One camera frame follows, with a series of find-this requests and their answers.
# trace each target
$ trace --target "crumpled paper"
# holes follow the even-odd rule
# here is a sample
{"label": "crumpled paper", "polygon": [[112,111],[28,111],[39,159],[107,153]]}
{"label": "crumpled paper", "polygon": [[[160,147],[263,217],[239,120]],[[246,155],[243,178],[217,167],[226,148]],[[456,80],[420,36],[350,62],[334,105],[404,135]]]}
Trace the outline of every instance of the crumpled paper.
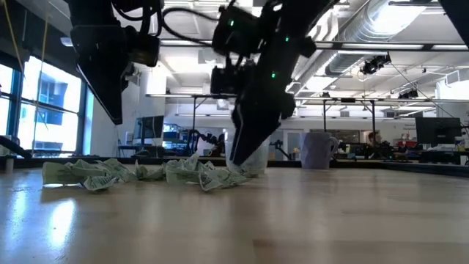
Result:
{"label": "crumpled paper", "polygon": [[135,172],[111,158],[89,164],[78,160],[75,164],[65,165],[45,162],[43,164],[43,184],[82,184],[90,191],[111,187],[118,180],[126,183],[136,180],[165,180],[170,185],[198,183],[203,191],[214,188],[230,188],[250,180],[251,174],[230,172],[228,169],[216,169],[211,162],[203,164],[199,155],[188,159],[173,160],[158,169],[148,169],[135,164]]}

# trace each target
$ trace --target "mug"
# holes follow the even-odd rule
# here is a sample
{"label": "mug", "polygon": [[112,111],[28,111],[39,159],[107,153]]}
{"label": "mug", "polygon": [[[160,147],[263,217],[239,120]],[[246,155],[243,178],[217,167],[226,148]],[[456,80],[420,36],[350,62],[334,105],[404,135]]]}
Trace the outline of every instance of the mug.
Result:
{"label": "mug", "polygon": [[339,140],[326,132],[302,133],[300,146],[301,167],[304,169],[329,169],[330,159],[339,148]]}

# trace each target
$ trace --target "yellow cord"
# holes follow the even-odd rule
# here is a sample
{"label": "yellow cord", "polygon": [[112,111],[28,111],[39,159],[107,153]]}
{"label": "yellow cord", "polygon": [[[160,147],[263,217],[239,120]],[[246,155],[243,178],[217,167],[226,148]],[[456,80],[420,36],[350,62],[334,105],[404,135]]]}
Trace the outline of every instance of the yellow cord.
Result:
{"label": "yellow cord", "polygon": [[[43,86],[43,83],[41,82],[42,78],[43,78],[43,65],[44,65],[44,56],[45,56],[45,44],[46,44],[46,41],[47,41],[47,29],[49,27],[49,1],[47,1],[47,7],[45,8],[45,25],[44,25],[44,35],[43,35],[43,50],[42,50],[42,53],[41,53],[41,69],[40,69],[40,72],[39,72],[39,87],[37,89],[37,93],[36,93],[36,101],[34,102],[34,107],[36,108],[36,111],[35,111],[35,114],[36,114],[36,120],[37,120],[37,116],[40,116],[41,120],[43,121],[44,125],[45,125],[45,129],[47,131],[49,131],[49,128],[47,126],[47,124],[45,123],[45,120],[44,120],[44,117],[39,113],[39,93],[40,93],[40,90]],[[32,138],[32,155],[34,155],[34,147],[35,147],[35,143],[36,143],[36,127],[37,127],[37,122],[34,122],[34,136]]]}
{"label": "yellow cord", "polygon": [[7,17],[8,27],[10,28],[10,34],[12,36],[13,45],[15,46],[16,57],[18,58],[18,63],[20,64],[21,73],[24,75],[23,63],[21,62],[20,51],[18,50],[18,45],[16,44],[12,21],[10,20],[10,13],[8,12],[7,0],[4,0],[3,4],[5,6],[5,16]]}
{"label": "yellow cord", "polygon": [[[23,63],[21,61],[21,57],[20,57],[20,51],[18,49],[18,44],[16,43],[16,39],[15,39],[15,33],[13,31],[13,25],[12,25],[12,21],[10,20],[10,12],[8,11],[8,5],[7,5],[7,0],[3,0],[3,3],[4,3],[4,6],[5,6],[5,16],[7,17],[7,22],[8,22],[8,27],[10,29],[10,35],[12,37],[12,42],[13,42],[13,46],[15,47],[15,53],[16,53],[16,58],[18,59],[18,64],[20,65],[20,69],[21,69],[21,75],[23,76],[23,78],[26,80],[26,75],[24,74],[24,68],[23,68]],[[42,50],[42,54],[41,54],[41,70],[40,70],[40,76],[43,74],[43,65],[44,65],[44,56],[45,56],[45,44],[46,44],[46,41],[47,41],[47,31],[48,31],[48,22],[49,22],[49,1],[47,2],[47,8],[46,8],[46,11],[45,11],[45,28],[44,28],[44,36],[43,36],[43,50]],[[34,101],[34,106],[36,107],[36,112],[35,114],[36,115],[39,115],[41,120],[43,121],[44,125],[45,125],[45,129],[47,131],[49,131],[49,128],[47,126],[47,124],[45,123],[45,120],[44,120],[44,117],[42,115],[39,114],[39,98],[36,98],[36,100],[33,100]],[[37,125],[37,121],[34,122],[34,135],[33,135],[33,142],[32,142],[32,155],[34,155],[34,142],[36,140],[36,125]]]}

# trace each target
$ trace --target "computer monitor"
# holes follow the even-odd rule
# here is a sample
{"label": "computer monitor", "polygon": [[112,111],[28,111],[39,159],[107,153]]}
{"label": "computer monitor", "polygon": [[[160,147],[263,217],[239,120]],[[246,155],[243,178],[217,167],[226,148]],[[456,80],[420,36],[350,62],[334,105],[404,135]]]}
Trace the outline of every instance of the computer monitor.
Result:
{"label": "computer monitor", "polygon": [[454,144],[461,136],[461,120],[452,117],[416,117],[419,144]]}
{"label": "computer monitor", "polygon": [[145,144],[145,139],[159,139],[163,134],[164,116],[140,117],[136,119],[133,138],[139,144]]}

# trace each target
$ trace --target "window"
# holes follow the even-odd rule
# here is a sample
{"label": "window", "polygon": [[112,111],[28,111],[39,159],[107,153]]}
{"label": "window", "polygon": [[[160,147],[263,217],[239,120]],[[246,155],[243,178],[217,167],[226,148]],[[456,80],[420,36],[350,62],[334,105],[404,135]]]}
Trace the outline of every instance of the window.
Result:
{"label": "window", "polygon": [[[24,71],[18,125],[21,146],[27,150],[75,151],[81,80],[47,63],[41,65],[34,57]],[[31,100],[41,102],[37,111]]]}
{"label": "window", "polygon": [[10,101],[0,98],[0,135],[7,134],[8,111]]}
{"label": "window", "polygon": [[24,149],[75,151],[78,115],[22,103],[18,138]]}
{"label": "window", "polygon": [[0,65],[0,91],[6,93],[12,92],[12,77],[13,69]]}
{"label": "window", "polygon": [[40,74],[41,61],[34,57],[26,63],[24,71],[23,98],[78,112],[81,94],[79,78],[47,63],[43,64],[43,74]]}

